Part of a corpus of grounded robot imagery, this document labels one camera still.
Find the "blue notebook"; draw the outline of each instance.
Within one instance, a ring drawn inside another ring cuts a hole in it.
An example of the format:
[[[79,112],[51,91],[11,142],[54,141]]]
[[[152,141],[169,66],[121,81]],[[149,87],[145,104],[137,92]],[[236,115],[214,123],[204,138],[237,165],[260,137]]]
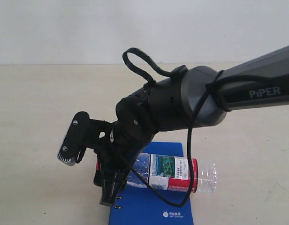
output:
[[[183,157],[181,143],[151,142],[143,152]],[[170,201],[180,203],[185,192],[159,190]],[[126,185],[110,208],[109,225],[193,225],[190,200],[182,208],[170,206],[148,188]]]

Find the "bottle label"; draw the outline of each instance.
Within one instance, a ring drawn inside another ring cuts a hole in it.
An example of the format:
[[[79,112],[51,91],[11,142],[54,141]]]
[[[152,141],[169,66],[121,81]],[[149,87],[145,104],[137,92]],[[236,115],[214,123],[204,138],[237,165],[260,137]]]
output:
[[[198,164],[192,159],[195,180],[192,192],[198,185]],[[184,191],[190,185],[187,158],[151,154],[149,184],[154,189]]]

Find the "table surface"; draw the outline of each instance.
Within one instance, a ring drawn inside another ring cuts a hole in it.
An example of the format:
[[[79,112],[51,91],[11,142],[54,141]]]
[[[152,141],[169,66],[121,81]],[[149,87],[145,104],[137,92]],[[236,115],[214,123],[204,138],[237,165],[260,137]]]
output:
[[[124,65],[0,66],[0,225],[106,225],[109,208],[92,183],[96,155],[67,167],[56,154],[76,112],[114,121],[116,103],[143,84]],[[154,140],[185,146],[186,135]],[[289,225],[289,106],[230,112],[194,129],[192,146],[219,174],[215,193],[191,196],[196,225]]]

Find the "white wall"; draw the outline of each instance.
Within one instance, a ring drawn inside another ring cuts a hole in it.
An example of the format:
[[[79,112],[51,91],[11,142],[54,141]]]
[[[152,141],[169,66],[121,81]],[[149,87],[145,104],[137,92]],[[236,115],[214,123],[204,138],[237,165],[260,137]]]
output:
[[[0,64],[241,62],[289,45],[289,0],[0,0]]]

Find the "clear plastic bottle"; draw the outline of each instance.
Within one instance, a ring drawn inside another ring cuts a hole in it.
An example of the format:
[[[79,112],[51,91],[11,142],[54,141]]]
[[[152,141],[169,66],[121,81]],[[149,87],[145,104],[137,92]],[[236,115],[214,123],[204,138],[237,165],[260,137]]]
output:
[[[216,189],[218,174],[215,164],[202,163],[192,159],[195,182],[192,192],[212,193]],[[187,158],[140,153],[133,168],[136,169],[154,189],[184,191],[190,184]],[[130,172],[127,185],[137,188],[147,186]]]

